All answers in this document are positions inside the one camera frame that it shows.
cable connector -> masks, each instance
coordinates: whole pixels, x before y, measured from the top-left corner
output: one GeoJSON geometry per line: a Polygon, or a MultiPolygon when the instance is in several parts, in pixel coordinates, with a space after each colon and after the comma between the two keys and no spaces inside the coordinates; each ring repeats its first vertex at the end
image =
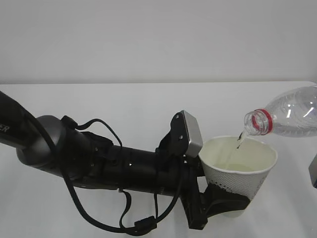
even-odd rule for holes
{"type": "Polygon", "coordinates": [[[158,227],[154,216],[150,216],[142,220],[139,220],[134,223],[134,226],[136,227],[138,231],[143,231],[147,229],[153,230],[158,227]]]}

clear plastic bottle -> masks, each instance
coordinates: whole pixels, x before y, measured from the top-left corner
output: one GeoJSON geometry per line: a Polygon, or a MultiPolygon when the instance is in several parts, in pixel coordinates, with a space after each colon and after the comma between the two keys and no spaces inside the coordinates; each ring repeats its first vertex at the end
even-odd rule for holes
{"type": "Polygon", "coordinates": [[[289,137],[317,135],[317,86],[302,87],[276,97],[264,109],[246,114],[249,135],[270,132],[289,137]]]}

white background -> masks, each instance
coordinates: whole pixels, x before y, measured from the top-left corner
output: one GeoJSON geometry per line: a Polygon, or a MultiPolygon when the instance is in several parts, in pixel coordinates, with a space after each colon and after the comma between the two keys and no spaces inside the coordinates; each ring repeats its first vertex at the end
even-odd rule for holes
{"type": "MultiPolygon", "coordinates": [[[[124,146],[153,151],[169,130],[176,112],[185,109],[200,125],[204,141],[238,135],[244,114],[264,107],[273,97],[307,82],[1,85],[35,116],[68,115],[84,123],[102,118],[124,146]]],[[[101,125],[92,131],[111,139],[101,125]]],[[[245,213],[232,219],[209,218],[203,231],[189,230],[178,202],[172,213],[147,238],[316,238],[317,189],[308,166],[317,153],[317,138],[258,138],[278,151],[278,162],[245,213]]],[[[204,179],[200,184],[206,187],[204,179]]],[[[122,193],[82,190],[78,194],[88,213],[118,226],[125,206],[122,193]]],[[[150,194],[133,192],[126,225],[154,213],[150,194]]],[[[162,212],[170,197],[159,196],[162,212]]],[[[63,180],[21,164],[15,150],[0,146],[1,238],[125,238],[94,228],[77,212],[63,180]]]]}
{"type": "Polygon", "coordinates": [[[315,80],[316,0],[1,0],[0,83],[315,80]]]}

black robotic arm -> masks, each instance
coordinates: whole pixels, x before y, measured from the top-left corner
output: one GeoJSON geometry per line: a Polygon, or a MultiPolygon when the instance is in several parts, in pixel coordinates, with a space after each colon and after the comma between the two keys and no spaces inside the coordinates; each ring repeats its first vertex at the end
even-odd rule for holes
{"type": "Polygon", "coordinates": [[[80,214],[92,225],[115,233],[141,236],[157,227],[181,199],[189,228],[201,230],[208,217],[226,211],[242,210],[247,197],[226,192],[209,184],[201,193],[197,177],[204,176],[198,153],[203,145],[197,120],[187,113],[177,113],[170,131],[155,152],[123,147],[114,131],[102,120],[94,119],[79,126],[64,116],[34,118],[18,102],[0,92],[0,142],[16,148],[25,165],[63,177],[80,214]],[[115,146],[107,138],[82,130],[101,122],[118,139],[115,146]],[[110,227],[91,218],[82,207],[75,187],[122,191],[127,198],[124,214],[131,205],[125,190],[173,196],[161,215],[148,217],[126,228],[110,227]]]}

bottle neck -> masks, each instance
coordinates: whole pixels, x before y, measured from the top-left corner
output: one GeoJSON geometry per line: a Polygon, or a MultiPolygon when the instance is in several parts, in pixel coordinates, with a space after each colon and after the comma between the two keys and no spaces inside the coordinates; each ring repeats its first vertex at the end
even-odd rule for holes
{"type": "Polygon", "coordinates": [[[273,120],[267,110],[257,109],[246,114],[244,127],[249,135],[266,135],[273,129],[273,120]]]}

